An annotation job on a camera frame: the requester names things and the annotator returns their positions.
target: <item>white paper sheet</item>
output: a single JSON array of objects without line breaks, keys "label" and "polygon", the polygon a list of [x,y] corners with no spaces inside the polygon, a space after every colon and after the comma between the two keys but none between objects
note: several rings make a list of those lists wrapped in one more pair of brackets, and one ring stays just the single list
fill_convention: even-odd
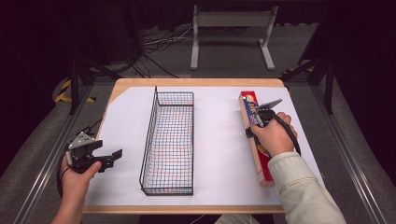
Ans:
[{"label": "white paper sheet", "polygon": [[238,97],[255,91],[259,104],[281,98],[275,112],[292,117],[303,158],[323,184],[317,164],[286,88],[160,87],[158,91],[194,92],[194,194],[146,196],[140,189],[154,87],[132,87],[111,103],[95,156],[122,148],[113,168],[91,181],[86,205],[281,205],[275,187],[258,184],[249,142],[245,136]]}]

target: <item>snack box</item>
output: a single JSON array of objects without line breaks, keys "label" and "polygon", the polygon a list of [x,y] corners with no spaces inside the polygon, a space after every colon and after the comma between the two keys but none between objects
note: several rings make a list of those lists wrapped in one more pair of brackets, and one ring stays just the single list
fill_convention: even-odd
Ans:
[{"label": "snack box", "polygon": [[270,160],[269,153],[262,146],[257,136],[249,131],[250,125],[258,123],[255,118],[255,112],[259,103],[257,102],[255,92],[241,91],[239,96],[239,105],[241,107],[242,119],[246,128],[247,139],[250,143],[253,159],[256,164],[259,184],[263,187],[272,186],[274,185],[274,179],[268,169],[268,162]]}]

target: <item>sleeve cuff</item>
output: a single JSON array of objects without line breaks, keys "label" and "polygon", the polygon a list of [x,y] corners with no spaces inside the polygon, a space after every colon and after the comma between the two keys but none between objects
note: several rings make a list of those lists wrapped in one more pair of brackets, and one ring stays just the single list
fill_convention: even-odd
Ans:
[{"label": "sleeve cuff", "polygon": [[287,185],[303,179],[316,179],[303,158],[297,152],[284,152],[268,162],[268,168],[281,192]]}]

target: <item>hand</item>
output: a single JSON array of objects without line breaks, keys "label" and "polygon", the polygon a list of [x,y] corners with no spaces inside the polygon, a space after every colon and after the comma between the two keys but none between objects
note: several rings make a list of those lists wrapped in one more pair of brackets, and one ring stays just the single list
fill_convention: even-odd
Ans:
[{"label": "hand", "polygon": [[81,175],[69,168],[67,158],[64,156],[61,169],[61,174],[64,174],[62,176],[62,189],[64,195],[62,197],[61,207],[56,217],[52,220],[52,223],[81,222],[85,195],[90,186],[90,181],[101,166],[102,163],[97,161]]},{"label": "hand", "polygon": [[[277,113],[277,116],[289,124],[294,136],[297,138],[297,132],[295,132],[293,126],[290,125],[291,116],[286,115],[283,112]],[[272,157],[283,152],[292,152],[294,149],[294,144],[291,142],[291,139],[285,129],[275,119],[271,119],[268,125],[264,128],[253,125],[250,129],[257,135],[262,146]]]}]

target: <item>wire grid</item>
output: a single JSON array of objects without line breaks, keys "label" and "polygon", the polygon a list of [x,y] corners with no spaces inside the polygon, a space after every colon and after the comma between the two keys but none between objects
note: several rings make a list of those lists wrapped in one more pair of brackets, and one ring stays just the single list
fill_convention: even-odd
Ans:
[{"label": "wire grid", "polygon": [[193,194],[193,93],[157,92],[140,185],[146,195]]}]

